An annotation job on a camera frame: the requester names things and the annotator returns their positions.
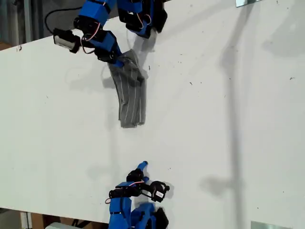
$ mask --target floor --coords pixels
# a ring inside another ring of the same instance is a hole
[[[20,212],[8,210],[1,213],[0,210],[0,228],[21,229]]]

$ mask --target red wire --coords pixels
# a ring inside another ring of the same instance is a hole
[[[144,181],[138,181],[138,182],[133,182],[131,185],[129,185],[129,186],[133,186],[133,185],[135,185],[135,184],[140,184],[140,183],[144,183]]]

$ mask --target striped fabric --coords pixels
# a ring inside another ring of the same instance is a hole
[[[108,64],[119,97],[121,127],[131,128],[145,123],[146,86],[133,50],[119,58],[124,66]]]

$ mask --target metal pole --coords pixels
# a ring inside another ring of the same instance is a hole
[[[26,42],[33,40],[31,0],[24,0],[24,23]]]

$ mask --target cable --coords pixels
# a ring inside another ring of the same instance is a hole
[[[82,47],[82,50],[83,50],[84,53],[86,53],[86,54],[94,53],[95,49],[92,50],[92,51],[90,51],[90,52],[86,52],[85,47],[82,45],[82,40],[84,40],[84,36],[85,36],[85,35],[83,35],[83,36],[81,37],[81,47]]]
[[[144,181],[138,181],[138,182],[133,182],[131,185],[129,186],[132,186],[132,185],[135,185],[135,184],[140,184],[140,183],[144,183]]]
[[[110,204],[110,202],[111,202],[111,199],[110,199],[110,198],[107,198],[107,199],[105,200],[105,204]]]
[[[94,34],[92,34],[92,36],[91,36],[89,39],[85,39],[85,38],[84,38],[84,40],[87,41],[87,42],[90,41],[90,40],[96,35],[96,33],[97,33],[97,31],[99,30],[100,26],[101,26],[101,23],[99,23],[99,24],[97,25],[97,28],[96,28]]]
[[[151,22],[152,22],[152,18],[151,18],[148,14],[146,14],[146,16],[149,17],[149,20],[150,20],[150,21],[149,21],[148,25],[150,25]]]
[[[44,18],[44,24],[45,24],[46,28],[48,29],[48,31],[49,31],[51,34],[53,34],[53,32],[52,32],[52,31],[50,30],[50,28],[48,27],[48,23],[47,23],[47,19],[48,19],[48,17],[49,17],[51,14],[53,14],[53,13],[55,13],[55,12],[60,12],[60,11],[80,10],[81,8],[82,8],[82,6],[77,7],[77,8],[67,8],[67,9],[52,10],[52,11],[50,11],[50,12],[45,16],[45,18]]]
[[[144,25],[143,25],[143,22],[141,21],[140,16],[139,16],[138,13],[137,13],[137,16],[138,16],[138,19],[139,19],[139,21],[140,21],[140,23],[141,23],[141,25],[142,25],[142,27],[141,27],[140,29],[143,29]]]

